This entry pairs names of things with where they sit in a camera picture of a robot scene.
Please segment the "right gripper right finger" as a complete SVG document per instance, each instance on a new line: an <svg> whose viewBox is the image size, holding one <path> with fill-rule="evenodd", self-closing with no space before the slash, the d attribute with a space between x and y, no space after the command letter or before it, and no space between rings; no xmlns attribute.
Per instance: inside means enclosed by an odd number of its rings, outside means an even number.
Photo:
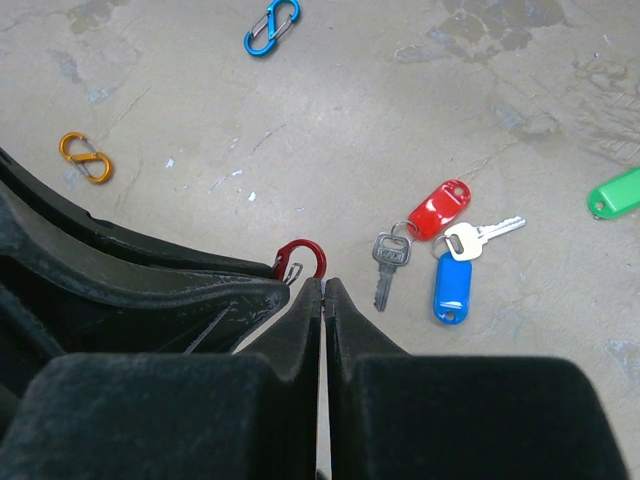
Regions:
<svg viewBox="0 0 640 480"><path fill-rule="evenodd" d="M553 357L417 356L325 290L336 479L624 479L599 398Z"/></svg>

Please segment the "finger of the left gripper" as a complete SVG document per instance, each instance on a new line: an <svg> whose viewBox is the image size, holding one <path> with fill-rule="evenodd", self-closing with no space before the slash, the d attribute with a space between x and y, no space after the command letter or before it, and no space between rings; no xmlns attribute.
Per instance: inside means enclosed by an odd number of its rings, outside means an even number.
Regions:
<svg viewBox="0 0 640 480"><path fill-rule="evenodd" d="M6 151L1 152L1 182L54 226L119 259L144 266L272 276L266 264L194 250L95 218L31 175Z"/></svg>
<svg viewBox="0 0 640 480"><path fill-rule="evenodd" d="M6 199L18 236L9 256L27 271L21 297L63 354L189 352L213 334L229 346L289 299L279 281L119 259Z"/></svg>

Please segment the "blue S carabiner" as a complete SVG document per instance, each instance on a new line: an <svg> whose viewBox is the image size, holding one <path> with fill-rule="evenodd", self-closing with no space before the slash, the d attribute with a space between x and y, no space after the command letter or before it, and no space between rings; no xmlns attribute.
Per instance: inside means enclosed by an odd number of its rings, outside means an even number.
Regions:
<svg viewBox="0 0 640 480"><path fill-rule="evenodd" d="M287 19L279 24L277 20L278 10L289 5L292 8ZM277 47L278 40L289 28L296 24L301 18L301 7L297 0L273 0L266 8L265 14L254 26L245 34L244 47L247 53L253 57L266 57ZM266 31L266 44L261 48L256 48L254 43L256 38Z"/></svg>

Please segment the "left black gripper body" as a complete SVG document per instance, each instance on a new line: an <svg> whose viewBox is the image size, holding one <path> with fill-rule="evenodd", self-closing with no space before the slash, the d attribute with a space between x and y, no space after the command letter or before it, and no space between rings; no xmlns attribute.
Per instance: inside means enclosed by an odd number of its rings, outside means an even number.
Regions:
<svg viewBox="0 0 640 480"><path fill-rule="evenodd" d="M20 288L27 271L9 256L17 245L12 211L1 193L1 432L13 420L29 382L64 350L24 303Z"/></svg>

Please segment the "green tag key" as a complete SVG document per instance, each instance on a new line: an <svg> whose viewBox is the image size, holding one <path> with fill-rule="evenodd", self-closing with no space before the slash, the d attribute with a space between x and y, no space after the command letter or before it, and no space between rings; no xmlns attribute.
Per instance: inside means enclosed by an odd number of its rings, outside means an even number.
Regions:
<svg viewBox="0 0 640 480"><path fill-rule="evenodd" d="M636 167L594 188L587 196L591 213L615 219L639 207L640 168Z"/></svg>

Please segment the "red tag key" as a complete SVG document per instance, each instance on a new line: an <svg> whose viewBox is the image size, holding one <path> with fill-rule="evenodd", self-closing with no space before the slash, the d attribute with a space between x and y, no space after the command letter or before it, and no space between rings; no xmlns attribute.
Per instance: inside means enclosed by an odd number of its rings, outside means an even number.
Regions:
<svg viewBox="0 0 640 480"><path fill-rule="evenodd" d="M444 230L471 201L471 190L461 180L443 182L410 214L396 222L389 232L380 233L372 249L378 265L379 279L374 296L374 308L384 312L392 281L398 268L410 260L414 240L430 241Z"/></svg>

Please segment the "red S carabiner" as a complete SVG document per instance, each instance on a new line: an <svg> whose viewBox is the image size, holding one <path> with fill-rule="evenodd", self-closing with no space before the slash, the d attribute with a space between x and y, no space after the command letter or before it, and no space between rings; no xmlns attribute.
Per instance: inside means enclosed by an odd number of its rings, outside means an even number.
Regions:
<svg viewBox="0 0 640 480"><path fill-rule="evenodd" d="M327 257L324 250L314 241L295 239L280 247L271 269L271 278L291 286L298 280L305 267L305 260L315 259L311 277L322 280L327 271Z"/></svg>

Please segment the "blue tag key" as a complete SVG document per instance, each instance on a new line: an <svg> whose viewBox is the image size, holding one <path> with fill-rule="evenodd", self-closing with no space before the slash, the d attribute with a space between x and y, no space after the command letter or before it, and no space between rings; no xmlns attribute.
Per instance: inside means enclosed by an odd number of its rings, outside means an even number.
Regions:
<svg viewBox="0 0 640 480"><path fill-rule="evenodd" d="M433 312L444 325L458 325L468 316L471 298L472 261L479 258L492 239L526 225L521 216L497 224L474 226L461 222L449 227L442 238L448 251L438 258L433 296Z"/></svg>

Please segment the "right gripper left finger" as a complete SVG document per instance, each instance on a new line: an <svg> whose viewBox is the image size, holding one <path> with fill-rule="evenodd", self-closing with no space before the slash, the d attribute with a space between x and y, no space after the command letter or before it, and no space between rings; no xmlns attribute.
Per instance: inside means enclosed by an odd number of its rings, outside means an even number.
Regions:
<svg viewBox="0 0 640 480"><path fill-rule="evenodd" d="M236 354L72 354L30 383L5 479L313 479L322 284Z"/></svg>

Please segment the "orange S carabiner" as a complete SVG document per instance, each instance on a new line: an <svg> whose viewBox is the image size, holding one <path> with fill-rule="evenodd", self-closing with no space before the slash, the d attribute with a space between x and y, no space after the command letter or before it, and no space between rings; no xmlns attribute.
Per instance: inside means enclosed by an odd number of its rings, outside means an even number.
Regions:
<svg viewBox="0 0 640 480"><path fill-rule="evenodd" d="M73 142L83 143L88 151L86 153L71 153L70 146ZM101 151L97 151L81 132L68 132L59 140L59 153L63 159L78 169L85 178L94 185L102 185L108 182L114 172L114 167L109 157ZM89 163L101 163L103 171L100 175L93 175L87 167Z"/></svg>

